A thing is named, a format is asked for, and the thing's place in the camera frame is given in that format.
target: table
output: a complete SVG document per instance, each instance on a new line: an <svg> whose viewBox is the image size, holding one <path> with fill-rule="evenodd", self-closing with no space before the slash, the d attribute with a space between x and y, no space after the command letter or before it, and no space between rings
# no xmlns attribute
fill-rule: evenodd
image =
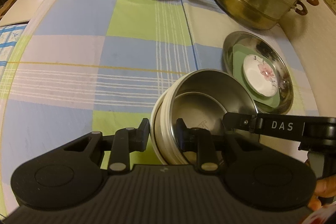
<svg viewBox="0 0 336 224"><path fill-rule="evenodd" d="M182 75L225 70L222 43L236 30L252 32L214 0L44 0L0 81L0 213L17 206L10 188L17 166L91 131L110 135L137 127ZM290 114L318 115L281 28L253 33L288 66L294 84ZM265 143L278 145L272 138ZM150 140L146 152L131 154L131 162L159 164Z"/></svg>

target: metal screw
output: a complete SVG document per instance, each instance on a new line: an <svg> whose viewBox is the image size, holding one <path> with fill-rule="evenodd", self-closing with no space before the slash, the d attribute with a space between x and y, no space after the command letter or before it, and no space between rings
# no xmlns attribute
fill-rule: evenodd
<svg viewBox="0 0 336 224"><path fill-rule="evenodd" d="M110 165L110 169L113 171L122 171L126 169L126 164L123 164L122 162L115 162Z"/></svg>

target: finger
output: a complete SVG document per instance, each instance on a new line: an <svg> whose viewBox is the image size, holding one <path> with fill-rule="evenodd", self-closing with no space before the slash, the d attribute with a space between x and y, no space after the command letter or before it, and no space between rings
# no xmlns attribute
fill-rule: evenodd
<svg viewBox="0 0 336 224"><path fill-rule="evenodd" d="M321 208L321 206L321 201L317 198L317 196L313 195L308 203L308 208L313 211L317 211L319 208Z"/></svg>
<svg viewBox="0 0 336 224"><path fill-rule="evenodd" d="M323 198L330 198L336 195L336 175L318 180L315 188L315 195Z"/></svg>

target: green plate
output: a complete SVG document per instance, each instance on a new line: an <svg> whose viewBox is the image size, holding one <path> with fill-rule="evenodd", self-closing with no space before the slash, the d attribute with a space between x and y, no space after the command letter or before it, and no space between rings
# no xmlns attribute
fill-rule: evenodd
<svg viewBox="0 0 336 224"><path fill-rule="evenodd" d="M272 97L265 97L262 95L259 95L256 93L248 84L244 77L244 72L243 72L243 62L245 56L249 54L255 54L261 58L263 58L268 65L271 66L273 71L275 71L273 64L271 63L270 60L268 60L266 57L262 56L261 54L241 45L241 44L236 44L232 48L233 52L233 77L243 85L243 87L248 91L248 93L251 95L253 100L256 100L258 102L261 102L265 105L268 105L270 107L277 107L280 103L280 95L279 95L279 89L275 95Z"/></svg>

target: pink flower design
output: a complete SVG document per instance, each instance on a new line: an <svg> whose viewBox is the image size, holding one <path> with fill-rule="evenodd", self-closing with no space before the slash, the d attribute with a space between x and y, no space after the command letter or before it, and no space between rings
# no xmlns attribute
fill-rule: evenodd
<svg viewBox="0 0 336 224"><path fill-rule="evenodd" d="M275 77L272 68L267 63L263 62L258 65L260 73L264 75L266 81L272 81L272 78Z"/></svg>

